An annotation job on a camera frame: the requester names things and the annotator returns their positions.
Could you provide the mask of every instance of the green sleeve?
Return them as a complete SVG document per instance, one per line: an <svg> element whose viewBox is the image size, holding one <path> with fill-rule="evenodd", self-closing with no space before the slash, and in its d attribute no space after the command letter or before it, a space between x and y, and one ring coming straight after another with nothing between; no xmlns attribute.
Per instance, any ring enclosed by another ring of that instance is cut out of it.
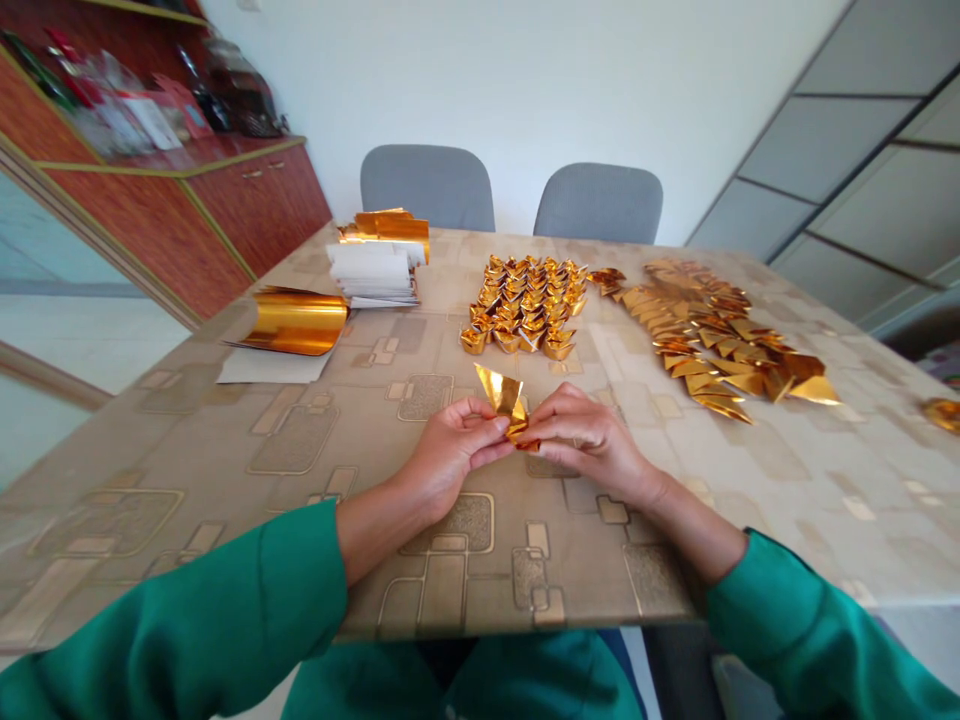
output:
<svg viewBox="0 0 960 720"><path fill-rule="evenodd" d="M710 629L791 715L957 718L960 697L849 596L764 535L707 595Z"/></svg>
<svg viewBox="0 0 960 720"><path fill-rule="evenodd" d="M343 619L335 512L287 513L137 586L0 674L0 717L208 718L257 704Z"/></svg>

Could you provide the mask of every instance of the right hand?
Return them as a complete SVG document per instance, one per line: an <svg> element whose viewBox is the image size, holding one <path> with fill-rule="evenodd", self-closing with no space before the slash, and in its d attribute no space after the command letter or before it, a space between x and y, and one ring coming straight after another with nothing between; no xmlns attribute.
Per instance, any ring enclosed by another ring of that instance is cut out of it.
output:
<svg viewBox="0 0 960 720"><path fill-rule="evenodd" d="M518 444L540 440L536 455L577 470L639 510L656 505L675 482L637 449L616 410L568 382L543 401L529 423ZM579 440L579 447L560 440Z"/></svg>

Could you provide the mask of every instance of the cabinet shelf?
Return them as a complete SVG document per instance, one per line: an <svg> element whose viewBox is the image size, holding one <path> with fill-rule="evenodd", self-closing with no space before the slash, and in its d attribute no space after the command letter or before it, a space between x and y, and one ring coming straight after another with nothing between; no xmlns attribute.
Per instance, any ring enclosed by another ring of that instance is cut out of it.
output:
<svg viewBox="0 0 960 720"><path fill-rule="evenodd" d="M153 7L152 5L131 2L131 0L75 0L75 2L83 2L90 5L103 5L104 7L111 7L117 10L126 10L127 12L139 13L140 15L151 15L153 17L164 18L166 20L176 20L177 22L191 23L192 25L203 25L204 27L210 25L205 18L197 17L196 15L188 15L186 13L176 12L174 10L157 8Z"/></svg>
<svg viewBox="0 0 960 720"><path fill-rule="evenodd" d="M302 145L305 142L306 138L299 135L269 139L248 138L234 134L214 135L185 143L182 148L176 150L158 150L149 155L122 158L104 165L60 162L37 162L36 164L44 170L183 179Z"/></svg>

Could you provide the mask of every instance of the left hand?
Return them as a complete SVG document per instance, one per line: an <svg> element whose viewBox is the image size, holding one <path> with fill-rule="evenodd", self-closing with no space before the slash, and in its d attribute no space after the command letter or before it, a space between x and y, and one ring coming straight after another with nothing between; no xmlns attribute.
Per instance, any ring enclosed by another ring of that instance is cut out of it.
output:
<svg viewBox="0 0 960 720"><path fill-rule="evenodd" d="M504 432L510 419L468 395L433 414L413 455L394 476L420 494L433 522L453 508L467 473L506 457L515 448Z"/></svg>

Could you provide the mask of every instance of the green shirt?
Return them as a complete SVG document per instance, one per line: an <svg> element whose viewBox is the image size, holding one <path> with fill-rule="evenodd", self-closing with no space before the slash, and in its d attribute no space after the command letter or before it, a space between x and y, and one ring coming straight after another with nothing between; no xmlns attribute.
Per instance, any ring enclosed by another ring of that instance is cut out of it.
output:
<svg viewBox="0 0 960 720"><path fill-rule="evenodd" d="M300 662L285 718L641 717L590 631L484 638L446 692L413 643L331 646L347 606L335 510L288 513L132 589L0 674L0 717L232 715ZM791 715L960 717L960 698L762 535L708 601L714 634Z"/></svg>

